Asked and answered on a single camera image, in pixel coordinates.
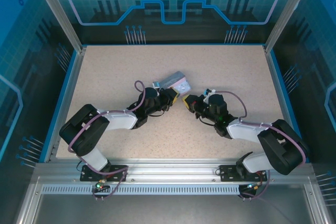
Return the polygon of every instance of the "blue edge trim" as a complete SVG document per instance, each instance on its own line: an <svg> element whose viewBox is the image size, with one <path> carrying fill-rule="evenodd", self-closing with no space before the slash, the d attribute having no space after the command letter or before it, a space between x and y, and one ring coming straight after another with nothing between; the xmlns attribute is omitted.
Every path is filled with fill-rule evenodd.
<svg viewBox="0 0 336 224"><path fill-rule="evenodd" d="M49 127L49 130L48 130L48 133L47 133L47 136L46 136L46 140L44 142L43 149L42 149L42 152L41 152L41 155L40 155L39 163L43 163L45 157L47 156L48 147L49 147L49 144L50 144L50 141L51 141L51 136L52 136L54 128L55 128L55 124L56 124L56 120L57 120L57 117L58 117L58 114L59 114L59 110L60 110L61 105L62 105L63 100L64 100L65 90L67 89L67 86L68 86L68 82L69 82L69 78L70 78L70 75L71 75L71 72L72 72L72 68L74 67L76 54L77 54L77 52L74 50L74 52L72 54L72 57L71 57L69 67L68 67L67 74L65 75L65 78L64 78L64 82L63 82L63 85L62 85L61 92L60 92L58 100L57 100L56 108L55 108L53 117L51 119L50 127Z"/></svg>
<svg viewBox="0 0 336 224"><path fill-rule="evenodd" d="M181 44L181 45L224 45L224 44ZM47 133L47 137L46 137L43 149L42 149L40 159L39 159L40 163L43 163L43 160L45 159L45 157L47 155L48 146L49 146L50 141L51 141L51 135L53 134L53 130L54 130L54 127L55 127L55 124L56 124L56 119L58 117L59 110L60 110L61 104L62 104L63 99L64 99L65 90L67 88L69 78L70 78L70 74L71 74L72 68L74 66L76 54L77 54L77 52L74 51L74 53L72 54L72 57L71 57L71 62L70 62L67 74L66 74L64 82L63 82L63 86L62 86L62 89L61 89L61 92L60 92L60 95L59 95L59 98L58 98L58 101L57 101L57 104L56 104L55 112L54 112L54 115L51 119L50 127L49 127L49 130L48 130L48 133ZM275 66L275 71L276 71L277 77L278 77L279 82L280 82L280 87L281 87L282 93L284 94L283 96L285 98L285 103L286 103L286 106L288 108L289 116L290 116L290 119L291 119L292 124L293 124L293 129L301 137L299 126L298 126L298 123L296 121L292 105L289 101L289 96L288 96L288 93L287 93L287 90L286 90L286 87L285 87L285 83L283 81L283 78L282 78L282 75L281 75L281 72L280 72L278 61L275 57L275 54L274 54L273 50L271 51L270 54L271 54L272 61L273 61L274 66Z"/></svg>

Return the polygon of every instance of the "enclosure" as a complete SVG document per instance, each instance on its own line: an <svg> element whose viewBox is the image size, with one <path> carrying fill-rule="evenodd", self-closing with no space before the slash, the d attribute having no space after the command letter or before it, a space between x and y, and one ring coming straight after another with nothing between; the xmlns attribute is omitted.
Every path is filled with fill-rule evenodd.
<svg viewBox="0 0 336 224"><path fill-rule="evenodd" d="M336 0L0 0L2 223L334 223ZM97 147L128 165L96 202L59 131L83 105L124 109L182 71L190 94L228 90L247 121L284 119L309 146L260 200L223 182L260 144L221 138L181 98ZM229 112L242 105L224 94ZM109 183L115 188L117 182Z"/></svg>

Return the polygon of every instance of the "glass panel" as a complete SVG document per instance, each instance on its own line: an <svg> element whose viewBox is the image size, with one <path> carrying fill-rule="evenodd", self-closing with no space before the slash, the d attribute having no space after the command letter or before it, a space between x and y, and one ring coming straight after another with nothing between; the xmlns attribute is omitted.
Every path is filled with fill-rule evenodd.
<svg viewBox="0 0 336 224"><path fill-rule="evenodd" d="M301 0L274 53L315 171L326 174L319 179L327 179L321 183L332 205L336 187L327 172L336 174L336 0Z"/></svg>
<svg viewBox="0 0 336 224"><path fill-rule="evenodd" d="M14 223L73 48L45 0L0 6L0 216Z"/></svg>
<svg viewBox="0 0 336 224"><path fill-rule="evenodd" d="M60 0L84 44L264 43L287 0Z"/></svg>

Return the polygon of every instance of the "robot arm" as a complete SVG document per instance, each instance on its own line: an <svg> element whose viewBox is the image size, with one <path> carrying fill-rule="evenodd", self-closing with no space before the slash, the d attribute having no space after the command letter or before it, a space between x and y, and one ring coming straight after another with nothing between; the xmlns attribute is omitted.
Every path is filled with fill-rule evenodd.
<svg viewBox="0 0 336 224"><path fill-rule="evenodd" d="M227 104L221 94L206 90L204 95L187 95L183 101L196 118L207 118L214 123L216 132L229 139L244 139L260 143L264 149L261 153L248 153L236 163L237 172L242 178L246 174L260 170L275 169L287 175L302 162L299 150L286 138L274 130L261 125L241 122L237 117L229 114ZM273 127L290 136L305 152L308 147L296 132L284 120L277 120Z"/></svg>
<svg viewBox="0 0 336 224"><path fill-rule="evenodd" d="M96 144L106 130L116 129L137 129L147 122L148 116L158 111L168 111L175 103L179 93L174 89L161 89L156 91L154 88L145 89L145 98L141 103L143 93L139 95L137 102L131 104L124 113L112 112L97 118L93 123L78 137L72 150L85 160L87 164L99 172L109 172L110 162L96 148ZM60 136L70 144L78 132L93 117L102 111L98 111L91 104L84 105L60 130Z"/></svg>

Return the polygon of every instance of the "speckled beige surface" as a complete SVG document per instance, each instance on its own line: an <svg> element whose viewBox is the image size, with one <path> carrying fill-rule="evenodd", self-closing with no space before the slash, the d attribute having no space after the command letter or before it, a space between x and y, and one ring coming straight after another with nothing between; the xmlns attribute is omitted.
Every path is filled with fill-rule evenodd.
<svg viewBox="0 0 336 224"><path fill-rule="evenodd" d="M282 118L280 105L262 46L88 46L70 105L68 119L84 104L104 110L124 109L138 99L135 80L148 87L182 71L190 94L204 89L229 90L248 110L247 120L273 122ZM242 105L224 95L232 115ZM104 133L98 148L112 158L229 158L241 157L261 146L219 137L202 124L179 99L162 117L149 118L137 130ZM75 158L60 142L57 158Z"/></svg>

